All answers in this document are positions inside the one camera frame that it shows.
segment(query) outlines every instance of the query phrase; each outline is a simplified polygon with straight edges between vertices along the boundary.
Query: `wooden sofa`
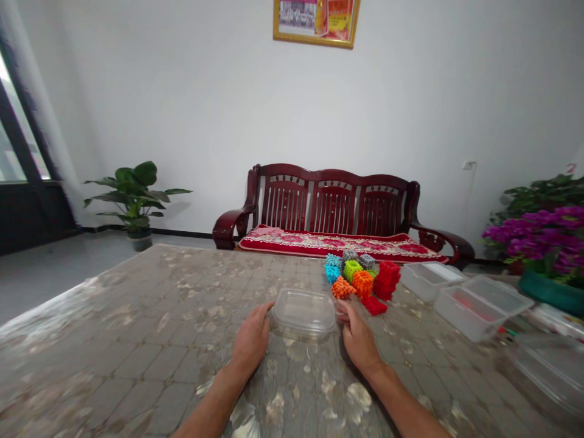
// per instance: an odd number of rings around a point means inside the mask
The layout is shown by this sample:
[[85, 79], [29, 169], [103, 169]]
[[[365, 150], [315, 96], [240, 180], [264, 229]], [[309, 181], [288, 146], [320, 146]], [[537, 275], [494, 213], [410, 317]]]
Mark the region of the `wooden sofa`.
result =
[[385, 237], [415, 229], [420, 243], [433, 251], [448, 243], [454, 252], [448, 264], [464, 268], [475, 256], [473, 247], [455, 234], [422, 226], [419, 198], [420, 184], [396, 176], [257, 164], [248, 172], [245, 204], [221, 215], [213, 240], [218, 249], [234, 249], [235, 228], [244, 236], [250, 215], [253, 227], [261, 215], [262, 224], [296, 231]]

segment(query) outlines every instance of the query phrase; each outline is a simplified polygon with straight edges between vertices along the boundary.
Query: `wall socket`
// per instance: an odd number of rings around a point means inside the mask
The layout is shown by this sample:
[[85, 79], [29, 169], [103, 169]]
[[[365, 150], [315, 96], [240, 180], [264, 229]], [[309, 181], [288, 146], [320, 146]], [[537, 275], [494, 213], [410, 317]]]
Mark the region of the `wall socket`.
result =
[[476, 165], [476, 160], [466, 160], [462, 163], [462, 170], [473, 170], [473, 166]]

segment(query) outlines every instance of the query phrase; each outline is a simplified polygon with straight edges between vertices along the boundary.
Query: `orange block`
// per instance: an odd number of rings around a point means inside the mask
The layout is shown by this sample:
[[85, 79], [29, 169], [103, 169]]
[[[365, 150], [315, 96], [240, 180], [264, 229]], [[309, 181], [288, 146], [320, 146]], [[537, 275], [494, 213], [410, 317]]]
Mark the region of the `orange block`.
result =
[[367, 271], [359, 271], [353, 274], [353, 286], [359, 299], [371, 296], [375, 279]]
[[343, 277], [339, 277], [332, 286], [333, 295], [337, 299], [347, 299], [349, 295], [355, 293], [355, 288], [351, 286]]

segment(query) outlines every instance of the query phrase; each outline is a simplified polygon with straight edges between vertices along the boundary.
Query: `hand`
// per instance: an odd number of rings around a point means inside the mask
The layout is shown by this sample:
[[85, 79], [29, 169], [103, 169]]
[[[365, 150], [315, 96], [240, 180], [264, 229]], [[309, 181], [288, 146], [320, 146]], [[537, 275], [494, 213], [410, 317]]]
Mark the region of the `hand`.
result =
[[377, 352], [373, 333], [359, 314], [347, 302], [338, 301], [339, 320], [343, 323], [342, 338], [353, 364], [365, 378], [384, 369], [384, 363]]
[[242, 373], [245, 380], [262, 362], [269, 340], [269, 321], [266, 313], [274, 306], [268, 302], [253, 309], [237, 332], [231, 363], [233, 369]]

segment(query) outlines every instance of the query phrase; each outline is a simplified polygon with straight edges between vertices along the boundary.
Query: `framed picture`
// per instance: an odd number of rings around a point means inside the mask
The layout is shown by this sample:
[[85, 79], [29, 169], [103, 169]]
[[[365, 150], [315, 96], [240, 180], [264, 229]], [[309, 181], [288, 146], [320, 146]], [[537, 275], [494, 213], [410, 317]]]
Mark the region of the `framed picture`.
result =
[[274, 0], [274, 39], [352, 49], [360, 0]]

